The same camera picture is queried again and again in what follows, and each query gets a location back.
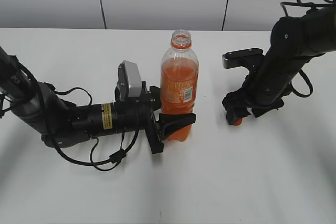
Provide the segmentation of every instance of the black joint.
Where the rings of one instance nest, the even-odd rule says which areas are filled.
[[[120,163],[124,157],[126,157],[126,151],[124,149],[120,149],[110,156],[110,161],[113,164]]]

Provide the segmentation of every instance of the sticker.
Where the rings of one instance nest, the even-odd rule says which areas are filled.
[[[104,130],[109,130],[113,128],[111,103],[103,103],[101,105],[101,115],[103,119]]]
[[[193,87],[190,87],[188,89],[184,90],[184,98],[183,98],[183,102],[188,102],[191,101],[193,95]]]
[[[161,98],[170,103],[185,103],[195,100],[196,75],[193,79],[187,81],[173,81],[161,76]]]

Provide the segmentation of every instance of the yellow label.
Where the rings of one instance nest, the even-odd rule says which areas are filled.
[[[101,115],[103,118],[103,128],[108,130],[113,128],[112,126],[112,109],[111,103],[103,103],[101,105]]]

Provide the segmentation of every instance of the bottle neck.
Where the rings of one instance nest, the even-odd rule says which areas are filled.
[[[191,49],[191,47],[188,48],[176,48],[174,46],[172,46],[172,50],[175,52],[188,52]]]

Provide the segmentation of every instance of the bottle cap opening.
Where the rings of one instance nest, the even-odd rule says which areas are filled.
[[[190,33],[186,30],[176,30],[171,40],[172,47],[177,49],[186,49],[191,46]]]

